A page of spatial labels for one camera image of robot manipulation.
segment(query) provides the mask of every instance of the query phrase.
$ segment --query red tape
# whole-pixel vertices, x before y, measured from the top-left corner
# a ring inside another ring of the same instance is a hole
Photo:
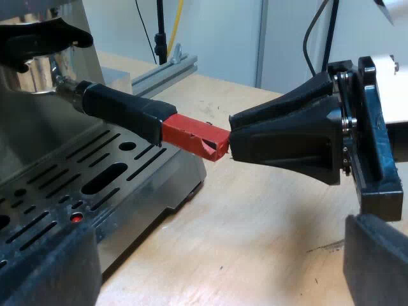
[[[210,161],[228,151],[230,132],[178,113],[163,122],[163,141]]]

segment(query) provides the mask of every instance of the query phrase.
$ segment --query wooden table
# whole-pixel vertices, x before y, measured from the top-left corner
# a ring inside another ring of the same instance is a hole
[[[98,55],[131,78],[153,67]],[[230,129],[228,115],[277,96],[194,74],[155,98]],[[359,211],[351,177],[330,187],[229,156],[205,166],[201,191],[103,284],[97,305],[353,304],[342,272],[344,220]],[[408,166],[398,168],[408,186]],[[408,233],[406,220],[394,226]]]

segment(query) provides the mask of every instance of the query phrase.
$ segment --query black handle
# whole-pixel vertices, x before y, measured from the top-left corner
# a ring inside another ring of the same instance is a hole
[[[162,122],[177,113],[169,103],[132,96],[101,84],[86,88],[82,106],[87,115],[128,129],[154,145],[161,144]]]

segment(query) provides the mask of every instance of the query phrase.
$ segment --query yellow cable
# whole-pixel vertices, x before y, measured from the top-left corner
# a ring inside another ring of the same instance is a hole
[[[176,37],[177,28],[179,27],[178,24],[179,24],[179,21],[180,21],[181,11],[183,9],[183,2],[184,2],[184,0],[178,0],[178,8],[177,8],[176,19],[174,20],[173,32],[171,32],[170,42],[169,42],[168,47],[167,47],[167,57],[170,56],[171,49],[173,48],[173,43],[174,43],[174,39]]]

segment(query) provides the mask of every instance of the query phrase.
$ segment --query black cable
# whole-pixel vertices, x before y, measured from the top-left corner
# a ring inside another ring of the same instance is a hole
[[[333,42],[333,33],[334,28],[336,26],[337,11],[339,10],[339,2],[340,0],[334,0],[333,8],[331,9],[331,17],[329,29],[327,32],[326,47],[324,48],[323,64],[321,66],[322,72],[327,70],[327,65],[329,63],[330,50],[332,49],[331,43]]]
[[[147,34],[147,30],[146,30],[146,27],[145,27],[145,23],[143,22],[142,14],[140,13],[140,10],[139,10],[138,0],[135,0],[135,2],[136,2],[136,7],[138,8],[138,13],[139,13],[140,20],[142,21],[143,28],[145,29],[145,33],[146,33],[146,37],[147,37],[147,41],[149,42],[149,46],[150,46],[150,49],[151,49],[151,51],[152,51],[152,55],[153,55],[153,59],[154,59],[154,63],[155,63],[155,64],[157,64],[156,57],[154,56],[154,52],[153,52],[153,48],[152,48],[152,44],[150,43],[149,35]]]
[[[312,23],[310,23],[310,26],[306,31],[305,38],[303,39],[303,54],[305,55],[307,65],[309,66],[310,72],[312,73],[313,76],[316,75],[316,72],[314,71],[313,65],[312,65],[312,63],[311,63],[311,61],[309,59],[309,55],[307,54],[307,40],[309,38],[310,32],[312,32],[312,29],[313,29],[316,21],[319,19],[322,11],[326,7],[327,2],[329,2],[329,0],[324,0],[323,3],[321,4],[321,6],[320,6],[319,10],[317,11],[316,15],[314,15]]]

